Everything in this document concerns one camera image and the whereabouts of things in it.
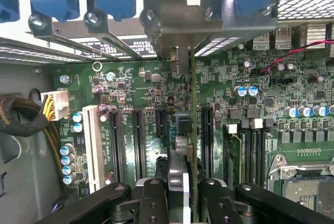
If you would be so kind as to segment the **installed green RAM stick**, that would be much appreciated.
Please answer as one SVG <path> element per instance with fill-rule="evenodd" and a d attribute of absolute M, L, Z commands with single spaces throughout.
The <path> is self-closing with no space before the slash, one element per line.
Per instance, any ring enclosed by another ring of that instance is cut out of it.
<path fill-rule="evenodd" d="M 242 140 L 237 130 L 237 124 L 223 125 L 224 179 L 230 189 L 234 189 L 242 180 Z"/>

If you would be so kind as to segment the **black RAM slot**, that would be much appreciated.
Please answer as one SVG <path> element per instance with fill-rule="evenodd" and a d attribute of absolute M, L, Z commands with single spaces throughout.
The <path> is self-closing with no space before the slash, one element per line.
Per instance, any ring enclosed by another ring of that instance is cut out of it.
<path fill-rule="evenodd" d="M 253 182 L 253 132 L 248 128 L 243 133 L 244 149 L 244 182 Z"/>
<path fill-rule="evenodd" d="M 263 119 L 253 120 L 253 140 L 254 140 L 254 162 L 255 162 L 255 180 L 259 186 L 264 186 L 264 121 Z"/>

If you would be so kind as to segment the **long black expansion slot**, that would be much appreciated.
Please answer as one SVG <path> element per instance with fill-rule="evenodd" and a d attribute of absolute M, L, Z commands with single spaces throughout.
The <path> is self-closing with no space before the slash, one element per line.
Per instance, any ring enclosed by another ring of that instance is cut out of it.
<path fill-rule="evenodd" d="M 214 172 L 213 145 L 213 108 L 204 106 L 201 108 L 201 157 L 208 178 Z"/>
<path fill-rule="evenodd" d="M 112 158 L 116 182 L 126 182 L 125 144 L 122 115 L 120 110 L 113 110 L 110 116 Z"/>
<path fill-rule="evenodd" d="M 143 109 L 133 109 L 133 136 L 136 180 L 146 177 L 146 133 Z"/>

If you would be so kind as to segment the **white PCI expansion slot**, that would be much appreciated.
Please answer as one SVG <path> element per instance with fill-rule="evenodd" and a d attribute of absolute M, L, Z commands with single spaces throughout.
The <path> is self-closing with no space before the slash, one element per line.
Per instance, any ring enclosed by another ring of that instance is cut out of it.
<path fill-rule="evenodd" d="M 88 167 L 88 182 L 90 193 L 105 186 L 102 140 L 97 105 L 83 107 L 83 130 Z"/>

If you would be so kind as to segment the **short black expansion slot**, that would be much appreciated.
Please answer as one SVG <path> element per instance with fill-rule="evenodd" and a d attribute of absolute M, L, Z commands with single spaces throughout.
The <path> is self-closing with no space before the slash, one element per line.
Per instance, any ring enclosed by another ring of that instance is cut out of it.
<path fill-rule="evenodd" d="M 157 137 L 167 136 L 167 112 L 164 108 L 156 109 L 156 133 Z"/>

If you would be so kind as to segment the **metal CPU socket cover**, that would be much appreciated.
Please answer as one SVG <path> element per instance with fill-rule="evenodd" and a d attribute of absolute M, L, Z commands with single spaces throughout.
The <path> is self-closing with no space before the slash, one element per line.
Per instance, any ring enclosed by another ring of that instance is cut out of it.
<path fill-rule="evenodd" d="M 302 173 L 334 176 L 334 158 L 327 162 L 288 163 L 284 155 L 278 154 L 273 159 L 268 179 L 271 181 L 287 180 Z"/>

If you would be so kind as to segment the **CPU socket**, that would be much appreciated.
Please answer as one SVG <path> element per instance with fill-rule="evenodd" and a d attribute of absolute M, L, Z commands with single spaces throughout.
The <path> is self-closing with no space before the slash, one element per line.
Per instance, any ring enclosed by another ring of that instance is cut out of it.
<path fill-rule="evenodd" d="M 334 219 L 334 176 L 332 175 L 321 176 L 319 174 L 302 173 L 287 180 L 271 181 L 268 179 L 266 188 L 306 208 Z"/>

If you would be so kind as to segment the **green motherboard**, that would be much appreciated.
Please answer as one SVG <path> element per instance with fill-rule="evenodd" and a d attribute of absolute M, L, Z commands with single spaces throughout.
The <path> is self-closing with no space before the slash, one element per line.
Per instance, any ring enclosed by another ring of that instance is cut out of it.
<path fill-rule="evenodd" d="M 319 162 L 334 158 L 334 39 L 296 49 L 237 50 L 214 54 L 224 41 L 196 53 L 198 180 L 225 182 L 224 124 L 253 132 L 253 120 L 264 121 L 264 187 L 274 155 L 287 162 Z M 190 80 L 171 73 L 166 60 L 65 65 L 55 71 L 55 87 L 68 91 L 69 119 L 59 123 L 64 181 L 78 198 L 90 194 L 83 107 L 99 111 L 105 186 L 114 176 L 110 112 L 120 110 L 125 144 L 126 183 L 135 188 L 158 178 L 169 188 L 170 220 L 190 219 L 186 145 L 190 142 Z M 213 108 L 213 177 L 206 176 L 201 157 L 201 108 Z M 167 112 L 167 136 L 157 137 L 156 109 Z M 146 133 L 146 177 L 136 180 L 133 109 L 143 109 Z"/>

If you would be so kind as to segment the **open black PC case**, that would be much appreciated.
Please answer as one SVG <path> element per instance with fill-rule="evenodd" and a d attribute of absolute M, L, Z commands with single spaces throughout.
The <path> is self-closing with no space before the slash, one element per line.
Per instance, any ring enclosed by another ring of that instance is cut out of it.
<path fill-rule="evenodd" d="M 271 0 L 270 4 L 246 16 L 238 16 L 233 0 L 187 0 L 189 5 L 211 8 L 211 20 L 220 21 L 220 31 L 195 48 L 208 52 L 215 40 L 224 44 L 214 54 L 253 50 L 253 39 L 270 32 L 270 49 L 275 49 L 275 30 L 291 28 L 290 50 L 300 45 L 300 28 L 305 24 L 326 24 L 326 39 L 334 39 L 334 0 Z M 116 47 L 92 36 L 84 15 L 98 9 L 94 0 L 79 0 L 80 16 L 66 22 L 52 18 L 59 35 L 92 47 L 117 60 L 74 50 L 35 38 L 29 17 L 38 13 L 30 0 L 19 0 L 20 19 L 0 23 L 0 224 L 36 224 L 48 215 L 80 200 L 64 181 L 59 121 L 42 114 L 41 93 L 58 91 L 55 71 L 65 65 L 145 62 L 166 60 L 157 55 L 139 21 L 143 9 L 160 18 L 159 0 L 136 0 L 133 18 L 115 21 L 108 15 L 109 31 L 142 56 L 135 60 Z"/>

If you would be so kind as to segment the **white power connector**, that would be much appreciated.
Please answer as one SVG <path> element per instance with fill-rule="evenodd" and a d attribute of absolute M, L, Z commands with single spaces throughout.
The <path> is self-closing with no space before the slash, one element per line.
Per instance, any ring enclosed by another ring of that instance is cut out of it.
<path fill-rule="evenodd" d="M 41 93 L 42 114 L 48 121 L 59 121 L 70 116 L 68 91 L 50 91 Z"/>

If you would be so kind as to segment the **metal rear port housing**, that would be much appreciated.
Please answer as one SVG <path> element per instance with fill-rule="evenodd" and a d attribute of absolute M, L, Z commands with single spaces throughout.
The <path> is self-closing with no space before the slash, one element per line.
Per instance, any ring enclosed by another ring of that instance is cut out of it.
<path fill-rule="evenodd" d="M 266 32 L 253 39 L 253 50 L 269 50 L 270 49 L 270 32 Z"/>
<path fill-rule="evenodd" d="M 309 45 L 326 39 L 326 24 L 305 24 L 300 28 L 300 45 Z"/>
<path fill-rule="evenodd" d="M 292 42 L 291 28 L 278 28 L 275 30 L 275 49 L 290 49 Z"/>

